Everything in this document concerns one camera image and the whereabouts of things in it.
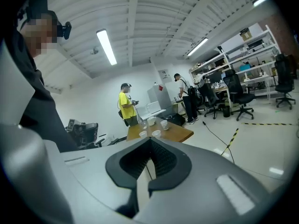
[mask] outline trash can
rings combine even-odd
[[[227,118],[230,116],[230,108],[229,106],[225,106],[224,108],[222,108],[223,111],[223,117]]]

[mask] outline yellow shirt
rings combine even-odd
[[[121,92],[119,94],[119,96],[118,96],[118,103],[120,104],[122,117],[124,119],[129,119],[129,118],[131,118],[133,116],[136,116],[135,109],[134,109],[133,106],[131,106],[129,108],[123,108],[122,107],[122,105],[128,105],[128,104],[131,103],[125,93]]]

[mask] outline floor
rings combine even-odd
[[[290,94],[298,101],[292,106],[292,110],[286,103],[277,108],[274,98],[270,101],[254,100],[247,106],[254,109],[254,120],[251,120],[251,116],[243,114],[240,120],[236,121],[237,113],[229,118],[224,118],[222,113],[217,113],[216,119],[213,119],[212,114],[207,117],[200,115],[194,125],[186,126],[194,131],[194,135],[184,143],[221,154],[226,148],[222,141],[229,144],[238,129],[230,146],[235,164],[258,179],[269,192],[272,192],[285,183],[294,164],[298,161],[299,139],[296,132],[299,118],[299,82],[296,81],[295,89]],[[263,126],[243,123],[293,125]],[[222,141],[209,132],[207,127]],[[232,161],[229,150],[223,156]]]

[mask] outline office chair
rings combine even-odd
[[[97,134],[98,134],[98,123],[90,123],[90,124],[75,124],[74,128],[71,132],[68,132],[73,140],[76,142],[79,150],[84,149],[92,149],[97,147],[102,147],[102,141],[105,139],[101,139],[96,142]],[[113,145],[118,142],[119,139],[113,140],[108,146]]]
[[[230,100],[233,103],[241,105],[241,108],[239,110],[232,111],[231,114],[233,115],[234,113],[240,112],[237,117],[237,121],[239,121],[239,117],[242,113],[247,113],[251,115],[251,119],[254,119],[253,114],[248,112],[248,110],[251,110],[251,112],[253,112],[254,110],[252,108],[244,108],[244,105],[252,101],[255,98],[255,95],[244,93],[239,77],[234,70],[227,70],[225,72],[225,75],[226,76],[223,80],[225,84],[228,86]]]
[[[276,99],[276,103],[280,100],[276,107],[278,108],[281,103],[287,102],[290,105],[291,110],[292,104],[290,103],[290,100],[294,101],[294,104],[296,104],[296,100],[286,96],[287,93],[291,92],[293,89],[290,64],[284,54],[277,55],[275,59],[275,68],[278,73],[278,85],[275,86],[275,90],[284,94],[283,97]]]
[[[216,112],[222,112],[222,109],[215,108],[218,105],[219,100],[215,96],[215,93],[212,90],[211,85],[209,83],[205,83],[202,87],[198,88],[198,91],[203,96],[204,100],[205,100],[205,97],[208,100],[208,103],[205,102],[205,106],[207,108],[213,108],[213,109],[210,109],[208,112],[206,112],[204,117],[206,117],[207,114],[213,113],[214,114],[213,119],[215,119],[216,118],[215,117]]]

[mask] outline person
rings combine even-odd
[[[25,21],[20,32],[16,28],[6,37],[8,50],[26,80],[35,89],[21,118],[20,125],[37,132],[42,139],[56,143],[60,152],[77,150],[75,142],[65,130],[56,111],[54,99],[45,89],[42,73],[36,68],[34,57],[57,40],[57,17],[53,11]]]
[[[192,100],[191,97],[188,95],[188,89],[190,88],[189,81],[186,81],[183,77],[180,76],[180,74],[176,73],[174,75],[175,82],[178,81],[178,87],[179,87],[179,97],[183,99],[186,113],[188,116],[188,120],[186,122],[187,125],[193,125],[194,120],[198,120],[197,117],[197,110],[196,110],[196,104]]]
[[[120,104],[121,114],[123,119],[127,122],[128,125],[134,126],[138,124],[136,112],[133,106],[137,103],[131,103],[126,93],[130,90],[130,85],[128,83],[123,83],[121,85],[121,92],[119,94],[118,103]]]

